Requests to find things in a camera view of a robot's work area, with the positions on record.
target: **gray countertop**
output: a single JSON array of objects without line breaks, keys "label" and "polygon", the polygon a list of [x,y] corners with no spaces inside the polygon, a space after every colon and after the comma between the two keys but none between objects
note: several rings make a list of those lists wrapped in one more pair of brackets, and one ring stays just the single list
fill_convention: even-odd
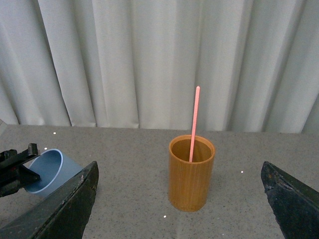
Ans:
[{"label": "gray countertop", "polygon": [[[260,178],[264,161],[319,191],[317,135],[198,131],[216,147],[210,190],[201,210],[181,212],[167,197],[168,144],[189,133],[8,125],[0,152],[21,152],[33,142],[41,151],[58,148],[82,166],[98,162],[100,179],[84,239],[284,238]],[[0,200],[0,227],[41,201],[23,189]]]}]

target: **straw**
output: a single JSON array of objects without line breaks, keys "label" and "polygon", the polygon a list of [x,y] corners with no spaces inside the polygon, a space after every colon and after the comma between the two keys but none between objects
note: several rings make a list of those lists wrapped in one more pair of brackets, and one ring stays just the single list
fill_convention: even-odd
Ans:
[{"label": "straw", "polygon": [[199,93],[200,93],[200,87],[197,86],[196,87],[196,93],[195,93],[193,127],[192,127],[192,130],[191,130],[191,138],[190,138],[189,162],[193,161],[195,133],[196,133],[196,123],[197,123],[197,112],[198,112],[198,103],[199,103]]}]

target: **wooden cup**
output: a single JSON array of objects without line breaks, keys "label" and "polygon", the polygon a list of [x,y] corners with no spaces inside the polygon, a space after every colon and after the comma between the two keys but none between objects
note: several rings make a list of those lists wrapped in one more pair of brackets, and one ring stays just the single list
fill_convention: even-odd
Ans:
[{"label": "wooden cup", "polygon": [[191,135],[181,135],[169,144],[169,189],[171,204],[184,212],[201,209],[207,199],[215,147],[195,136],[193,161],[189,162]]}]

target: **light blue cup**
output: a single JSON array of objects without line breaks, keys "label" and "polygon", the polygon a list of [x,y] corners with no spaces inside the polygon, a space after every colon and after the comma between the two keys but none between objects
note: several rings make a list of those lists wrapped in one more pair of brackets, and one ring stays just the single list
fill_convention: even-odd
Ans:
[{"label": "light blue cup", "polygon": [[43,152],[30,165],[30,170],[40,175],[40,181],[25,187],[29,193],[47,197],[83,168],[59,149]]}]

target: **curtain fold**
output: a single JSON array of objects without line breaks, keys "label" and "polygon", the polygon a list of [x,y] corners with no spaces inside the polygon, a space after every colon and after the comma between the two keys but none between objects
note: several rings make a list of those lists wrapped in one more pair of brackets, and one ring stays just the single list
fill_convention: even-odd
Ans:
[{"label": "curtain fold", "polygon": [[316,0],[3,0],[6,123],[319,133]]}]

